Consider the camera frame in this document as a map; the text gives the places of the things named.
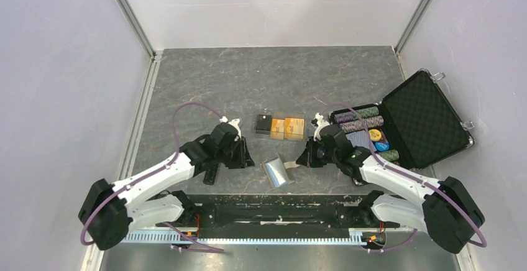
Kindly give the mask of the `beige leather card holder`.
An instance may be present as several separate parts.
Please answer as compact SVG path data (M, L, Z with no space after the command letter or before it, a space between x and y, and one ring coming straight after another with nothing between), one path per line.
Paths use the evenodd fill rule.
M279 154L261 164L267 179L274 188L293 183L295 180L291 175L291 170L299 166L295 161L285 162Z

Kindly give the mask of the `clear acrylic card tray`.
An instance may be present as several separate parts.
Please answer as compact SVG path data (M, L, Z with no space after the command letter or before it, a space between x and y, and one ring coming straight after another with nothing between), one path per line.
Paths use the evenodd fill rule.
M306 139L306 118L302 113L258 113L254 132L274 140L302 141Z

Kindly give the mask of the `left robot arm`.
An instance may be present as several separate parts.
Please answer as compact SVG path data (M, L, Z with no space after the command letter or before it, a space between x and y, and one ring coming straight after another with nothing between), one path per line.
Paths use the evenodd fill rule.
M253 167L240 119L223 118L212 133L183 144L169 158L129 178L92 184L78 213L81 243L108 250L130 232L164 222L187 226L196 221L196 206L183 191L163 195L179 182L204 174L213 185L218 168Z

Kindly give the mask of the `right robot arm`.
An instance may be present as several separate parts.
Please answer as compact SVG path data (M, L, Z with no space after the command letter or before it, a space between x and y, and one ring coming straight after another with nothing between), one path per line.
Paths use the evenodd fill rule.
M487 246L480 230L485 217L460 180L438 180L394 165L368 148L354 147L337 125L317 128L295 162L310 168L333 164L358 185L391 191L393 196L372 191L360 203L359 219L366 226L383 221L412 227L453 254L466 244Z

